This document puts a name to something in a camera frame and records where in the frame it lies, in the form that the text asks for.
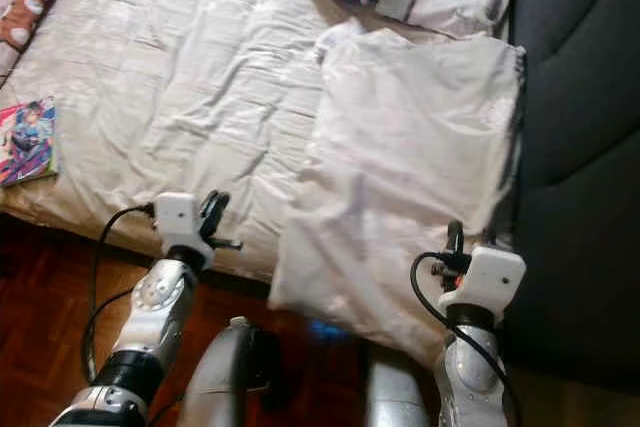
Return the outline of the beige floral duvet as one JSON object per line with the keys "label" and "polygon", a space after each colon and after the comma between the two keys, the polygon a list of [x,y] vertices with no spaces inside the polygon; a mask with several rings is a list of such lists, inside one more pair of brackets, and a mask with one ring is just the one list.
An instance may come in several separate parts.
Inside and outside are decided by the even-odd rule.
{"label": "beige floral duvet", "polygon": [[51,0],[1,107],[52,98],[58,174],[4,186],[5,213],[91,236],[164,191],[227,191],[218,267],[273,282],[323,92],[334,0]]}

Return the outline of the large beige pillow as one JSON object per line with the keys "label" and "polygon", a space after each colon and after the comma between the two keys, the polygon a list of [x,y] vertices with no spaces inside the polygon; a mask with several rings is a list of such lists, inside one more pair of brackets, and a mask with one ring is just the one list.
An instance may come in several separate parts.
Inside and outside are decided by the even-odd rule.
{"label": "large beige pillow", "polygon": [[475,234],[512,183],[525,49],[415,42],[351,19],[317,39],[323,92],[285,209],[269,304],[430,366],[448,332],[410,286],[454,220]]}

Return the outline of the silver robot leg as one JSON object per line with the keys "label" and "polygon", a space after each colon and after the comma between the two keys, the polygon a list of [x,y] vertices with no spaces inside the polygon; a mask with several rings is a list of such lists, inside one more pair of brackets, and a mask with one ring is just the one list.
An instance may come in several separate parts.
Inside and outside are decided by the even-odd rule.
{"label": "silver robot leg", "polygon": [[244,427],[248,401],[275,410],[284,398],[279,337],[234,317],[197,364],[184,390],[177,427]]}
{"label": "silver robot leg", "polygon": [[364,427],[433,427],[417,372],[403,351],[367,346]]}

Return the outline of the silver right robot leg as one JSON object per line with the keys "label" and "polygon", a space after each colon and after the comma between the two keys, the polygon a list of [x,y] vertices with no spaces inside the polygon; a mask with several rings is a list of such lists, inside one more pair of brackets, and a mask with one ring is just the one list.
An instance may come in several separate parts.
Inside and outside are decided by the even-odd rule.
{"label": "silver right robot leg", "polygon": [[367,346],[364,427],[433,427],[417,372],[403,351]]}

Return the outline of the dark grey upholstered chair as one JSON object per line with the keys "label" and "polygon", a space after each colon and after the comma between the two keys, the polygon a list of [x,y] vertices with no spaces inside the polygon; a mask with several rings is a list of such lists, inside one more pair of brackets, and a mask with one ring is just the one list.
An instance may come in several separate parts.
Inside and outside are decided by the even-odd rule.
{"label": "dark grey upholstered chair", "polygon": [[526,51],[508,357],[640,394],[640,0],[515,0]]}

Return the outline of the colourful comic book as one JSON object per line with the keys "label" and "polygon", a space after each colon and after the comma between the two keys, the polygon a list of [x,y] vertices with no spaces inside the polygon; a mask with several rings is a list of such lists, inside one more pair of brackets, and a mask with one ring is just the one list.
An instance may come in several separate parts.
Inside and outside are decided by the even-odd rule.
{"label": "colourful comic book", "polygon": [[52,98],[0,108],[0,186],[58,174]]}

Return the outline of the silver left robot leg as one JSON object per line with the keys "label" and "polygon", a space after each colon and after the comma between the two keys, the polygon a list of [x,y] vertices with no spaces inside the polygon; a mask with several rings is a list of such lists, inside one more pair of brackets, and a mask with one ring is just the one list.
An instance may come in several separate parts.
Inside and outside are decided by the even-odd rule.
{"label": "silver left robot leg", "polygon": [[248,401],[275,410],[284,398],[279,337],[234,317],[197,364],[184,390],[177,427],[244,427]]}

